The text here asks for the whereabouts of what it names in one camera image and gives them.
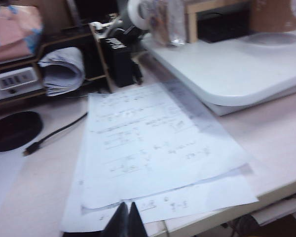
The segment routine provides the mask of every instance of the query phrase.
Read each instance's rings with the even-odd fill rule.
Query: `black object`
[[[128,215],[127,205],[123,202],[101,232],[101,237],[148,237],[136,204],[132,203]]]
[[[82,115],[81,117],[79,117],[78,119],[76,119],[75,121],[73,121],[72,123],[69,123],[68,125],[62,127],[62,128],[59,128],[58,130],[48,134],[47,136],[43,137],[42,139],[40,139],[38,142],[34,142],[33,144],[31,144],[29,147],[27,147],[25,149],[25,151],[23,152],[23,155],[27,156],[27,155],[30,155],[34,152],[36,152],[39,148],[40,148],[40,145],[45,141],[47,140],[48,138],[50,138],[51,136],[54,136],[55,134],[65,130],[66,128],[68,127],[71,127],[72,125],[76,124],[77,122],[79,122],[80,120],[82,120],[84,117],[86,117],[88,115],[88,113],[85,113],[84,115]]]
[[[33,140],[43,123],[36,112],[26,111],[0,119],[0,152],[19,148]]]
[[[109,14],[119,12],[116,0],[74,0],[74,3],[82,24],[88,24],[93,21],[106,23],[109,21]]]
[[[246,36],[250,33],[249,11],[199,20],[197,29],[198,38],[206,42],[219,42]]]
[[[134,84],[130,47],[116,38],[101,39],[101,47],[115,84],[118,87]]]

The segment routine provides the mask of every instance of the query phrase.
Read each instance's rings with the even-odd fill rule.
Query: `black box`
[[[134,84],[131,49],[116,38],[101,39],[105,61],[118,87]]]

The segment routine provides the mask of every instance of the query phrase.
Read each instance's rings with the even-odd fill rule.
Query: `black device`
[[[19,148],[32,141],[43,128],[38,113],[25,111],[0,119],[0,152]]]
[[[249,30],[249,11],[232,14],[210,13],[217,15],[197,22],[198,38],[206,42],[219,42],[246,36]]]
[[[116,38],[103,38],[101,48],[115,84],[118,87],[134,84],[130,47]]]
[[[132,203],[128,214],[123,202],[101,232],[101,237],[148,237],[136,204]]]

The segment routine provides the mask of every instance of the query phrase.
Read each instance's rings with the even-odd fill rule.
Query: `clear plastic bag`
[[[142,8],[153,38],[163,45],[185,44],[185,15],[182,0],[143,0]]]

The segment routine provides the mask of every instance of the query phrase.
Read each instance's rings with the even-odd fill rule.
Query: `sheet of paper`
[[[83,144],[84,142],[61,224],[64,232],[101,231],[117,209],[114,206],[102,210],[87,210],[81,206],[85,151]],[[234,170],[195,185],[134,201],[142,221],[149,223],[247,204],[257,199],[243,175]]]
[[[177,81],[90,94],[83,206],[184,187],[244,165],[248,154]]]

